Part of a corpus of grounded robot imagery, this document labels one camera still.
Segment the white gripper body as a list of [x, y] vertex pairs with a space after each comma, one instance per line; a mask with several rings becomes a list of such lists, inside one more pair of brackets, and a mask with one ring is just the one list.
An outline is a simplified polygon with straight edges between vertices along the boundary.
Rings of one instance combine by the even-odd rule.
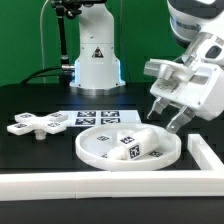
[[196, 116], [210, 121], [224, 111], [224, 70], [210, 63], [199, 63], [191, 70], [194, 75], [187, 83], [157, 78], [150, 92], [171, 104], [186, 106]]

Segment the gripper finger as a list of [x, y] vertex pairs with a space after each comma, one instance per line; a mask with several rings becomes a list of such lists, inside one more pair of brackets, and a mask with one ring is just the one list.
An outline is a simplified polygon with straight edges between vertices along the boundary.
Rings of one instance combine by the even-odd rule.
[[171, 119], [166, 127], [166, 130], [170, 133], [177, 133], [178, 130], [189, 123], [195, 116], [195, 113], [190, 108], [183, 106], [179, 112]]
[[162, 97], [157, 97], [152, 105], [150, 112], [147, 115], [147, 118], [151, 119], [154, 114], [161, 114], [163, 110], [169, 105], [169, 103], [169, 100]]

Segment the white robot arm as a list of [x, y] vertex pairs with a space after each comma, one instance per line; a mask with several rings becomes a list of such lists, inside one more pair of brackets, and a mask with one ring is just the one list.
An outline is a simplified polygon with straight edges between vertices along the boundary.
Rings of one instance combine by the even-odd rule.
[[[180, 63], [147, 61], [144, 73], [156, 78], [151, 111], [179, 109], [167, 125], [175, 133], [195, 116], [210, 121], [224, 112], [224, 0], [167, 0], [167, 6], [172, 32], [186, 51]], [[114, 55], [113, 17], [104, 5], [85, 4], [81, 10], [80, 55], [71, 86], [103, 94], [125, 84]]]

